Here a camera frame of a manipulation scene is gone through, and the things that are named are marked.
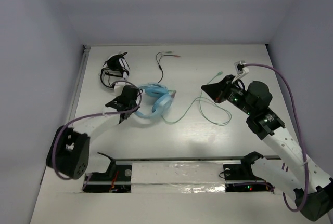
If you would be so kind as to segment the light blue headphones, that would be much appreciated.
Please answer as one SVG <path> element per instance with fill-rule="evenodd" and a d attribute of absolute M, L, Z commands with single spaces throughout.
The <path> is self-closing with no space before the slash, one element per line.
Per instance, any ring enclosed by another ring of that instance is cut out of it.
<path fill-rule="evenodd" d="M 169 109 L 173 103 L 173 96 L 169 94 L 169 89 L 158 83 L 142 84 L 138 87 L 142 89 L 146 95 L 152 98 L 156 98 L 156 101 L 152 105 L 151 113 L 145 115 L 140 111 L 136 111 L 135 115 L 142 119 L 155 119 L 161 117 L 165 111 Z"/>

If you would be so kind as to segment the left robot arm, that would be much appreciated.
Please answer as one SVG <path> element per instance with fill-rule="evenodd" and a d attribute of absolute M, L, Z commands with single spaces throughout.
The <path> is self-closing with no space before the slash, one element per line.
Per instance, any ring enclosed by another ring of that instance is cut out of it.
<path fill-rule="evenodd" d="M 101 113 L 78 117 L 60 126 L 47 155 L 46 166 L 62 180 L 79 179 L 88 167 L 92 141 L 136 112 L 142 101 L 141 93 L 137 86 L 128 84 L 120 95 L 106 103 Z"/>

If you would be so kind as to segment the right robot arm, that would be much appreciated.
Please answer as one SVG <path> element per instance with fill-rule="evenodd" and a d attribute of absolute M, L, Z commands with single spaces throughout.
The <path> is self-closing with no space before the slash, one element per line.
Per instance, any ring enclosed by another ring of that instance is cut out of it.
<path fill-rule="evenodd" d="M 332 176 L 323 171 L 293 139 L 285 123 L 269 108 L 273 98 L 266 84 L 252 81 L 247 89 L 240 88 L 233 75 L 201 89 L 216 103 L 230 102 L 247 114 L 249 129 L 276 152 L 288 167 L 284 171 L 258 152 L 241 159 L 242 176 L 261 177 L 290 197 L 301 214 L 317 221 L 332 210 Z"/>

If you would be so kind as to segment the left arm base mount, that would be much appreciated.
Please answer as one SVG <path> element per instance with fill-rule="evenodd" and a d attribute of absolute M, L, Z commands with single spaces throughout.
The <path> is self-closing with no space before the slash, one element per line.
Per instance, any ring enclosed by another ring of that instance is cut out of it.
<path fill-rule="evenodd" d="M 85 193 L 131 193 L 132 164 L 118 164 L 116 159 L 101 152 L 98 154 L 106 157 L 109 165 L 103 173 L 86 174 L 82 191 Z"/>

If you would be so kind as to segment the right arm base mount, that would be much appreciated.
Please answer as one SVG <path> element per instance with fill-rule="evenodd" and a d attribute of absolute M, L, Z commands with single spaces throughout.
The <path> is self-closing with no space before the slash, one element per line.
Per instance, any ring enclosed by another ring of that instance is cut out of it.
<path fill-rule="evenodd" d="M 264 158 L 258 152 L 251 152 L 240 159 L 240 163 L 225 164 L 219 173 L 219 178 L 224 179 L 227 193 L 270 192 L 275 187 L 264 179 L 253 174 L 251 165 L 256 160 Z"/>

